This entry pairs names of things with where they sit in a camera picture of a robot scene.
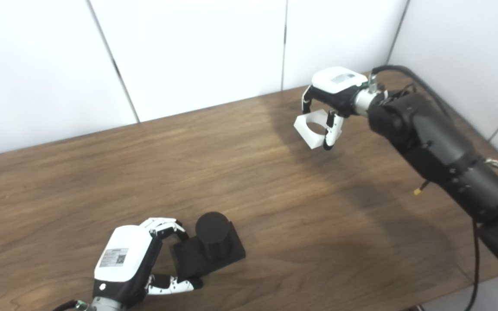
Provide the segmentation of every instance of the label sticker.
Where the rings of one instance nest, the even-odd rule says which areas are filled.
[[[111,248],[106,250],[101,259],[99,268],[122,267],[128,254],[128,248]]]

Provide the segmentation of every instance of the black knob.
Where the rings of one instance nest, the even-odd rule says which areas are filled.
[[[230,222],[223,214],[212,211],[202,215],[195,224],[195,233],[207,259],[221,260],[230,254]]]

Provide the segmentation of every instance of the wooden table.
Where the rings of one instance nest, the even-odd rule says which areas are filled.
[[[0,154],[0,311],[91,301],[114,228],[164,216],[193,234],[207,211],[233,221],[247,258],[143,310],[398,311],[469,286],[470,219],[436,185],[413,195],[423,180],[365,118],[310,150],[293,128],[302,91]],[[174,273],[168,248],[155,270]],[[497,275],[483,248],[482,279]]]

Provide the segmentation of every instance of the black cable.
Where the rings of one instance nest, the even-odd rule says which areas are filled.
[[[53,311],[65,311],[68,309],[74,309],[76,307],[76,303],[78,303],[78,301],[76,301],[76,300],[67,301],[67,302],[63,303],[62,305],[59,305],[59,307],[56,307],[55,309],[53,309]]]
[[[472,234],[474,235],[474,288],[472,289],[472,296],[470,297],[470,302],[468,307],[464,311],[472,310],[474,303],[476,303],[476,297],[478,296],[478,286],[480,285],[480,241],[478,238],[478,224],[472,220]]]
[[[447,106],[447,103],[439,96],[437,93],[421,79],[416,75],[416,73],[413,73],[409,68],[404,67],[404,66],[399,66],[399,65],[383,65],[380,67],[376,67],[372,69],[372,75],[377,75],[381,71],[386,71],[386,70],[393,70],[393,71],[398,71],[400,73],[403,73],[405,76],[413,79],[415,82],[418,83],[419,86],[421,86],[427,93],[430,94],[431,98],[435,101],[437,106],[439,107],[439,110],[449,119],[451,117],[449,116],[449,113],[447,112],[447,109],[445,109],[445,106]]]

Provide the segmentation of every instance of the black block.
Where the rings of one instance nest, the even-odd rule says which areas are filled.
[[[231,221],[217,212],[202,215],[193,238],[172,247],[178,282],[200,278],[245,258],[245,249]]]

